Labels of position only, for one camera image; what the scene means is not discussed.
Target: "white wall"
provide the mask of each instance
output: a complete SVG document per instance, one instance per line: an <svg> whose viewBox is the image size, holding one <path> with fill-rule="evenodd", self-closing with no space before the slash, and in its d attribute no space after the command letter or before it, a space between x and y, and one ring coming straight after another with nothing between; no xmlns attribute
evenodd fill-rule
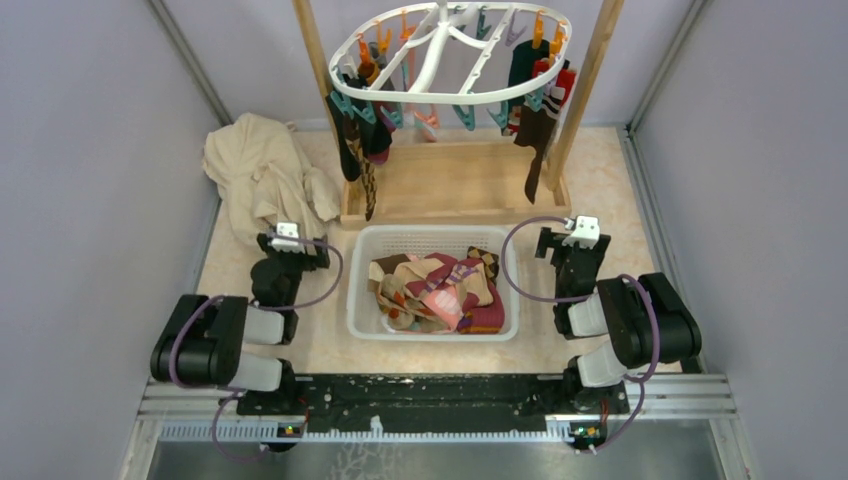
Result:
<svg viewBox="0 0 848 480"><path fill-rule="evenodd" d="M0 470L117 475L215 122L141 0L0 2Z"/></svg>
<svg viewBox="0 0 848 480"><path fill-rule="evenodd" d="M638 135L765 479L845 478L848 3L716 1Z"/></svg>
<svg viewBox="0 0 848 480"><path fill-rule="evenodd" d="M305 120L307 125L325 123L322 99L290 1L166 0L165 3L234 117L254 112L284 121ZM365 21L411 3L416 2L312 0L327 58ZM555 6L572 22L574 38L568 47L568 58L579 68L602 0L538 0L536 3ZM625 2L584 123L631 120L690 3L691 0ZM489 23L497 18L491 15ZM527 19L532 22L532 15ZM521 22L517 21L516 27L520 26ZM476 21L469 28L473 32ZM528 28L521 41L531 38L531 30L532 27ZM398 28L394 28L395 37L397 33ZM451 53L456 56L440 70L434 90L449 86L453 87L452 91L458 90L477 58L470 48ZM477 83L479 89L505 87L511 58L506 47L497 49ZM480 113L478 121L480 117L488 120L487 115ZM450 108L443 111L442 122L461 125Z"/></svg>

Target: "white hanging rack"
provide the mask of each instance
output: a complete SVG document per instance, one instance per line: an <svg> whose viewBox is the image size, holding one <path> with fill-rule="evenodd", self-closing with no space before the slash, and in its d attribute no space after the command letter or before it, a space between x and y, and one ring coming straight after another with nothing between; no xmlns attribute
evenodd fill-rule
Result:
<svg viewBox="0 0 848 480"><path fill-rule="evenodd" d="M462 27L472 22L472 19L485 9L487 12L502 11L504 15L501 17L497 27L492 31L488 40L477 40L470 37L459 30ZM353 58L350 55L350 49L356 44L360 35L365 35L378 22L385 22L391 18L399 17L402 14L426 12L424 19L418 24L415 32L409 37L406 43L392 56L391 60L386 65L374 82L367 88L354 88L346 85L340 78L340 73L350 73L350 69L354 67ZM533 14L541 13L543 17L551 18L556 22L556 29L561 29L564 33L564 42L562 48L554 57L553 65L541 75L528 80L519 85L502 88L490 92L472 92L474 83L480 78L483 67L492 56L492 49L503 38L504 29L510 24L513 16L518 12L530 12ZM430 92L430 85L436 76L439 68L439 63L444 53L445 44L448 38L455 38L462 43L480 50L480 56L477 58L468 77L463 82L462 87L456 93L436 93ZM348 39L339 47L330 59L330 77L333 86L340 93L352 98L361 100L372 100L381 102L401 102L401 103L435 103L447 105L482 105L488 103L498 103L511 98L521 97L525 94L533 93L543 87L548 82L554 80L563 63L565 62L565 51L571 39L571 22L568 19L547 7L534 5L532 3L504 3L504 2L451 2L439 0L435 3L419 3L403 8L390 10L382 15L378 15L360 26ZM389 91L381 90L386 81L391 77L392 73L397 69L401 62L409 53L409 49L430 42L427 47L427 53L424 57L424 63L418 73L418 78L409 87L409 91Z"/></svg>

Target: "beige cloth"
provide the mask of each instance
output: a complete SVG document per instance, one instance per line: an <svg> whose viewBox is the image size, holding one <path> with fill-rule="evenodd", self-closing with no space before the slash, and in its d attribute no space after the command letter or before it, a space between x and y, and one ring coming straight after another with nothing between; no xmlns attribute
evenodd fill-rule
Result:
<svg viewBox="0 0 848 480"><path fill-rule="evenodd" d="M277 222L298 223L307 238L322 237L339 215L330 178L312 166L290 129L245 113L206 137L203 170L218 184L236 237L259 248L256 235Z"/></svg>

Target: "orange clothespin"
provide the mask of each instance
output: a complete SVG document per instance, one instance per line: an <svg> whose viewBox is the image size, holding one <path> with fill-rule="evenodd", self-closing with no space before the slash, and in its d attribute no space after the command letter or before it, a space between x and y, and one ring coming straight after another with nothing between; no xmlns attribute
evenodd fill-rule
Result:
<svg viewBox="0 0 848 480"><path fill-rule="evenodd" d="M565 34L565 22L559 22L556 28L556 33L554 34L554 39L551 42L551 55L548 61L553 64L554 57L562 50L562 45L565 43L567 39L567 35Z"/></svg>
<svg viewBox="0 0 848 480"><path fill-rule="evenodd" d="M389 50L389 43L392 41L392 29L387 29L384 37L382 22L377 20L374 23L377 25L377 51L380 52L380 55L384 55Z"/></svg>
<svg viewBox="0 0 848 480"><path fill-rule="evenodd" d="M365 40L362 38L361 33L356 34L357 40L359 40L359 61L360 65L371 65L371 52L368 51L368 44L365 43Z"/></svg>
<svg viewBox="0 0 848 480"><path fill-rule="evenodd" d="M545 36L545 22L542 20L544 10L536 12L536 26L533 28L533 48L542 46L542 37Z"/></svg>
<svg viewBox="0 0 848 480"><path fill-rule="evenodd" d="M409 37L415 33L415 27L406 27L406 10L400 11L400 21L401 21L401 30L400 30L400 39L403 42L406 42Z"/></svg>

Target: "laundry basket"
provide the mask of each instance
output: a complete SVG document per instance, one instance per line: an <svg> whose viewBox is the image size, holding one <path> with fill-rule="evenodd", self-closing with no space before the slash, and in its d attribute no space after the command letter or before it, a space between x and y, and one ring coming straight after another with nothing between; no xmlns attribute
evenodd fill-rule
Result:
<svg viewBox="0 0 848 480"><path fill-rule="evenodd" d="M380 225L365 228L356 239L350 268L347 292L347 327L350 333L368 340L405 342L502 342L514 337L518 332L518 293L501 278L502 274L498 275L497 289L503 302L505 318L503 328L497 334L393 332L380 312L374 293L367 289L371 260L399 253L423 257L434 252L463 259L470 246L500 255L507 233L503 228L486 226ZM500 259L501 265L506 262L506 268L517 282L515 250L511 245L507 248L506 257Z"/></svg>

